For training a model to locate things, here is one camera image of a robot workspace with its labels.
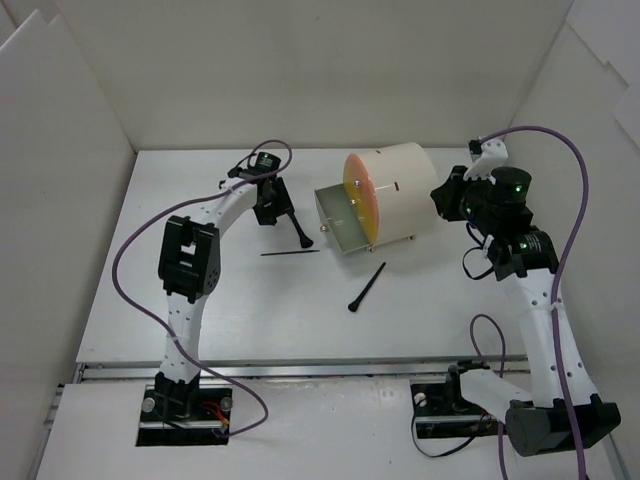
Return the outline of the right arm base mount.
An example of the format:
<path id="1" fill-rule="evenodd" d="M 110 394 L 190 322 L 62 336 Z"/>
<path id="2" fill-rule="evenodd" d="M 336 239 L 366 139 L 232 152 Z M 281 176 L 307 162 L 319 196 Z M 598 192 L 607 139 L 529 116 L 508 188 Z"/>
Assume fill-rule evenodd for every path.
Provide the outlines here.
<path id="1" fill-rule="evenodd" d="M 459 392 L 460 376 L 471 370 L 489 370 L 486 362 L 459 361 L 443 378 L 410 383 L 413 414 L 411 433 L 417 440 L 478 439 L 496 436 L 507 428 L 482 407 L 465 400 Z"/>

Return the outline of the orange drawer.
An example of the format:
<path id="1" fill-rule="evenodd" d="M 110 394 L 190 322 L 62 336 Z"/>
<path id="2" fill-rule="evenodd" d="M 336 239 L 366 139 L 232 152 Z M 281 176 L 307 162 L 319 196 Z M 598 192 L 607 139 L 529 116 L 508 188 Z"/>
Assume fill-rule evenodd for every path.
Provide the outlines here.
<path id="1" fill-rule="evenodd" d="M 357 202 L 373 198 L 374 190 L 369 172 L 358 154 L 349 154 L 344 163 L 343 186 L 348 197 Z"/>

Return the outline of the black brush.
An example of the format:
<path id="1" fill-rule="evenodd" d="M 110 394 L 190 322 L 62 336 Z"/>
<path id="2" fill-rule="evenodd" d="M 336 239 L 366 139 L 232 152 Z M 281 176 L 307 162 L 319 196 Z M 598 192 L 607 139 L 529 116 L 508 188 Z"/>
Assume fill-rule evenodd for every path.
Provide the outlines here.
<path id="1" fill-rule="evenodd" d="M 293 224 L 293 226 L 295 228 L 295 231 L 296 231 L 296 233 L 298 235 L 300 247 L 302 249 L 310 249 L 314 245 L 314 242 L 304 232 L 304 230 L 303 230 L 301 224 L 299 223 L 295 213 L 294 212 L 288 212 L 287 216 L 291 220 L 291 222 L 292 222 L 292 224 Z"/>
<path id="2" fill-rule="evenodd" d="M 350 302 L 348 304 L 347 309 L 348 309 L 349 312 L 355 313 L 355 312 L 358 311 L 362 301 L 367 296 L 367 294 L 369 293 L 369 291 L 371 290 L 371 288 L 373 287 L 373 285 L 375 284 L 375 282 L 379 278 L 380 274 L 384 271 L 386 265 L 387 265 L 387 263 L 383 262 L 378 267 L 378 269 L 375 271 L 373 276 L 368 280 L 367 284 L 362 289 L 362 291 L 356 296 L 356 298 L 352 302 Z"/>

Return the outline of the thin black eyeliner pencil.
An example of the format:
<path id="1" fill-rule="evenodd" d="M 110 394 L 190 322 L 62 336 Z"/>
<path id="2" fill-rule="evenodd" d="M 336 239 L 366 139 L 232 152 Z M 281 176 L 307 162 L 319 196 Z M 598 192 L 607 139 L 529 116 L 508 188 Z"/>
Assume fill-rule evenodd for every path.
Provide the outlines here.
<path id="1" fill-rule="evenodd" d="M 288 251 L 277 251 L 277 252 L 265 252 L 261 253 L 261 257 L 272 257 L 272 256 L 288 256 L 288 255 L 302 255 L 302 254 L 310 254 L 310 253 L 319 253 L 318 249 L 301 249 L 301 250 L 288 250 Z"/>

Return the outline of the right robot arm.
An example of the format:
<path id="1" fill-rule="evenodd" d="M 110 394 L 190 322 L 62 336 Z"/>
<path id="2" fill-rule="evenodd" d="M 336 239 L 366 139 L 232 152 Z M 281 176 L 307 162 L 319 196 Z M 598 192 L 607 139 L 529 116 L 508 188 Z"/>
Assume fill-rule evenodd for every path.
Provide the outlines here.
<path id="1" fill-rule="evenodd" d="M 590 448 L 621 422 L 617 404 L 603 401 L 589 377 L 553 287 L 560 264 L 550 236 L 532 223 L 530 183 L 519 168 L 497 167 L 481 178 L 457 165 L 431 193 L 441 218 L 482 235 L 480 248 L 516 307 L 532 385 L 521 393 L 487 368 L 472 367 L 444 384 L 442 398 L 455 412 L 475 404 L 504 423 L 523 457 Z"/>

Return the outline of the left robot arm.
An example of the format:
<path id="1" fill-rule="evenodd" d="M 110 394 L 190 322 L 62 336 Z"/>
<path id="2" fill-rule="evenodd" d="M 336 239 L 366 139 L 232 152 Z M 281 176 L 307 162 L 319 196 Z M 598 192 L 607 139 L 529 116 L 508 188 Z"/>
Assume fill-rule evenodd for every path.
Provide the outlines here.
<path id="1" fill-rule="evenodd" d="M 284 179 L 276 171 L 281 160 L 261 151 L 247 167 L 234 167 L 222 182 L 223 197 L 205 203 L 192 216 L 171 216 L 164 228 L 158 274 L 167 295 L 168 325 L 164 358 L 155 376 L 156 392 L 175 418 L 191 418 L 199 409 L 201 368 L 199 338 L 204 307 L 221 276 L 220 243 L 245 212 L 260 226 L 274 226 L 282 216 L 295 218 Z"/>

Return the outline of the cream round drawer organizer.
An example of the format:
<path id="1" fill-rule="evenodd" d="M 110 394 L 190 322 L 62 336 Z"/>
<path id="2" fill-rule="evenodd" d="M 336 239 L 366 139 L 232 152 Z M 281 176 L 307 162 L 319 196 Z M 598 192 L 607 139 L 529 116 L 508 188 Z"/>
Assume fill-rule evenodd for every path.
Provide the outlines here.
<path id="1" fill-rule="evenodd" d="M 432 160 L 417 143 L 362 151 L 379 207 L 373 246 L 414 237 L 428 230 L 438 214 L 431 192 L 439 185 Z"/>

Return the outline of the grey green bottom drawer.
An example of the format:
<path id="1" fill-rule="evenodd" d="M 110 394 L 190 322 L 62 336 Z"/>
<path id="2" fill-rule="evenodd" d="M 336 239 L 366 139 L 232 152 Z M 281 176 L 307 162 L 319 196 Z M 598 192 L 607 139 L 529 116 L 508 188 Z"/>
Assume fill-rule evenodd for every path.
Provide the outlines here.
<path id="1" fill-rule="evenodd" d="M 344 255 L 356 252 L 372 253 L 355 206 L 342 184 L 316 189 L 314 198 L 320 230 L 329 236 L 331 245 Z"/>

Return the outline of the yellow drawer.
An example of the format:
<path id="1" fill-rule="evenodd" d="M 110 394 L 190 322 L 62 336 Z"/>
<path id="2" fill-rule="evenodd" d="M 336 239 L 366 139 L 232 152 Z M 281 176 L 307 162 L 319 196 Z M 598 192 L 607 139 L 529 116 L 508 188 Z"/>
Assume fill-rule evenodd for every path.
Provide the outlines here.
<path id="1" fill-rule="evenodd" d="M 375 192 L 370 189 L 353 189 L 350 199 L 367 240 L 375 243 L 379 231 L 379 207 Z"/>

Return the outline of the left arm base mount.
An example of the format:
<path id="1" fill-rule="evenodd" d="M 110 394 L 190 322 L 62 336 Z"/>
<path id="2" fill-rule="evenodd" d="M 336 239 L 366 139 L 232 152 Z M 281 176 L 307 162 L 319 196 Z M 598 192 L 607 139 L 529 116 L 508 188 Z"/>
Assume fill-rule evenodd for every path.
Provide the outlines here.
<path id="1" fill-rule="evenodd" d="M 201 387 L 186 405 L 165 405 L 147 387 L 141 402 L 137 447 L 226 446 L 229 443 L 233 392 L 219 386 Z"/>

